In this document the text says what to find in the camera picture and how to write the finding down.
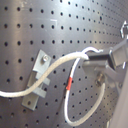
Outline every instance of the white cable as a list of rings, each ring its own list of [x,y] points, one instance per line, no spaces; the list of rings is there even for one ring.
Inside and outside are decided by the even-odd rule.
[[[76,58],[81,58],[88,60],[88,56],[82,52],[75,52],[75,53],[70,53],[64,57],[59,58],[57,61],[55,61],[47,70],[46,72],[41,76],[41,78],[36,81],[30,88],[20,91],[20,92],[3,92],[0,91],[0,96],[2,97],[20,97],[20,96],[25,96],[31,93],[35,88],[37,88],[43,81],[44,79],[59,65],[69,61],[73,60]]]
[[[104,96],[104,90],[105,90],[105,83],[103,83],[103,85],[101,86],[100,95],[96,103],[94,104],[94,106],[89,110],[89,112],[84,117],[82,117],[81,119],[75,122],[70,121],[68,118],[68,99],[69,99],[70,91],[66,90],[66,98],[65,98],[65,104],[64,104],[64,116],[65,116],[65,120],[67,121],[67,123],[71,126],[79,126],[80,124],[84,123],[95,112],[95,110],[100,105],[103,99],[103,96]]]
[[[93,48],[93,47],[87,47],[85,48],[82,53],[86,53],[88,51],[93,51],[93,52],[96,52],[96,53],[99,53],[100,51],[98,51],[96,48]],[[66,99],[65,99],[65,105],[64,105],[64,114],[65,114],[65,120],[67,121],[67,123],[71,126],[78,126],[82,123],[84,123],[92,114],[93,112],[95,112],[95,110],[97,109],[97,107],[99,106],[99,104],[101,103],[102,101],[102,97],[103,97],[103,94],[104,94],[104,88],[101,88],[101,94],[97,100],[97,102],[94,104],[94,106],[92,107],[92,109],[84,116],[82,117],[81,119],[79,119],[78,121],[75,121],[75,122],[71,122],[68,118],[68,100],[69,100],[69,94],[70,94],[70,88],[71,88],[71,84],[72,84],[72,79],[73,79],[73,75],[74,75],[74,72],[75,72],[75,69],[76,69],[76,66],[79,62],[80,58],[77,58],[72,66],[72,69],[71,69],[71,72],[70,72],[70,77],[69,77],[69,81],[68,81],[68,86],[67,86],[67,91],[66,91]]]
[[[87,47],[87,48],[85,48],[85,49],[82,51],[82,53],[86,53],[86,52],[88,52],[88,51],[93,51],[93,52],[96,52],[96,53],[99,53],[99,52],[100,52],[100,51],[98,51],[98,50],[97,50],[96,48],[94,48],[94,47]],[[70,77],[71,77],[71,78],[73,78],[74,71],[75,71],[75,69],[76,69],[76,66],[77,66],[79,60],[80,60],[80,58],[77,58],[77,59],[75,60],[74,64],[73,64],[73,66],[72,66],[72,70],[71,70],[71,73],[70,73]]]

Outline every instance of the pegboard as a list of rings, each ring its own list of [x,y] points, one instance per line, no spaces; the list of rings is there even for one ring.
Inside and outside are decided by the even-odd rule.
[[[128,19],[127,0],[1,0],[0,2],[0,90],[21,91],[40,49],[53,63],[68,53],[93,46],[113,47],[122,39],[120,28]],[[35,111],[21,105],[23,97],[0,97],[0,127],[71,128],[64,119],[64,97],[74,61],[62,64],[43,86],[46,98],[39,98]],[[85,115],[98,98],[95,87],[77,66],[69,99],[69,118]],[[102,128],[111,118],[118,93],[106,85],[97,111],[78,128]]]

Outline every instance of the metal bracket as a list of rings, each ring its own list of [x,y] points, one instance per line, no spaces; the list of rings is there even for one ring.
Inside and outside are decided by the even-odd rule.
[[[31,75],[30,75],[30,78],[27,84],[27,88],[32,86],[44,74],[44,72],[49,67],[50,62],[51,62],[51,57],[48,56],[42,50],[40,50],[38,53],[35,65],[32,69],[32,72],[31,72]],[[46,78],[43,81],[43,83],[46,85],[49,85],[50,80]],[[42,90],[43,83],[39,87],[37,87],[32,93],[30,93],[27,96],[24,96],[23,101],[22,101],[23,106],[31,110],[35,110],[39,96],[42,98],[45,98],[46,96],[46,91]]]

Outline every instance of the screw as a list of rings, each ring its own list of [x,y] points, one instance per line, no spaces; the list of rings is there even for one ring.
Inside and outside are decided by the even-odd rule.
[[[97,74],[97,79],[95,81],[96,86],[100,87],[105,81],[105,76],[101,72]]]
[[[42,59],[43,59],[43,62],[46,62],[46,61],[48,61],[48,56],[44,55]]]

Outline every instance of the hole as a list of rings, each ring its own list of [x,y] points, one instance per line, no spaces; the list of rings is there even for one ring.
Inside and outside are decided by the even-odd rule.
[[[32,28],[32,27],[33,27],[33,25],[32,25],[32,24],[30,24],[30,25],[29,25],[29,27],[30,27],[30,28]]]
[[[51,11],[51,14],[53,15],[54,14],[54,11]]]
[[[46,92],[47,92],[47,88],[44,88],[44,91],[46,91]]]
[[[58,115],[59,113],[58,112],[56,112],[56,115]]]
[[[69,27],[69,30],[72,30],[72,27]]]
[[[45,41],[44,40],[42,40],[42,44],[45,44]]]
[[[14,113],[11,113],[11,118],[13,118],[14,117]]]
[[[55,99],[55,102],[58,102],[58,99]]]
[[[65,69],[63,69],[63,72],[65,72]]]
[[[7,46],[8,46],[8,42],[5,42],[5,43],[4,43],[4,46],[7,47]]]
[[[56,74],[56,70],[54,70],[53,73]]]
[[[57,85],[55,85],[54,88],[57,88]]]
[[[18,41],[18,42],[17,42],[17,45],[19,45],[19,46],[20,46],[20,45],[21,45],[21,42],[20,42],[20,41]]]
[[[64,29],[64,27],[63,27],[63,26],[61,26],[61,29]]]
[[[45,103],[45,106],[48,106],[48,102]]]
[[[62,42],[62,44],[64,44],[64,40],[62,40],[61,42]]]
[[[44,28],[44,25],[43,24],[41,25],[41,28]]]
[[[41,9],[41,10],[40,10],[40,12],[41,12],[41,13],[44,13],[44,10],[43,10],[43,9]]]
[[[55,40],[52,40],[52,43],[55,44]]]
[[[28,124],[25,124],[25,128],[28,128]]]
[[[59,124],[57,124],[56,126],[57,126],[57,128],[59,128]]]
[[[30,8],[29,11],[32,12],[33,11],[32,8]]]
[[[6,6],[6,7],[4,8],[4,10],[5,10],[5,11],[8,11],[8,7]]]
[[[8,79],[7,79],[7,84],[10,83],[10,81],[11,81],[11,80],[8,78]]]
[[[53,55],[53,59],[55,59],[56,58],[56,56],[55,55]]]
[[[31,61],[34,61],[34,58],[33,57],[31,58]]]
[[[30,41],[30,44],[33,45],[33,43],[34,43],[34,42],[31,40],[31,41]]]
[[[28,105],[31,105],[31,101],[28,101]]]
[[[19,80],[21,80],[21,81],[22,81],[22,80],[23,80],[23,77],[22,77],[22,76],[20,76],[20,77],[19,77]]]
[[[78,16],[76,16],[76,19],[78,19],[79,17]]]
[[[75,105],[72,105],[72,108],[74,108],[75,107]]]
[[[2,116],[0,116],[0,120],[2,120]]]
[[[7,28],[7,27],[8,27],[8,25],[7,25],[7,24],[5,24],[5,25],[4,25],[4,28]]]
[[[71,17],[71,14],[69,14],[69,17]]]
[[[61,12],[60,15],[63,16],[63,12]]]
[[[54,29],[54,25],[52,25],[52,29]]]
[[[20,24],[17,24],[17,28],[20,28]]]
[[[20,11],[20,7],[17,7],[17,11],[18,11],[18,12]]]
[[[49,120],[49,116],[47,116],[46,119]]]
[[[23,110],[23,113],[26,113],[26,109]]]
[[[36,120],[36,124],[39,124],[39,120]]]
[[[19,60],[18,60],[18,62],[19,62],[19,63],[22,63],[22,60],[21,60],[21,59],[19,59]]]
[[[102,21],[102,16],[100,16],[100,21]]]

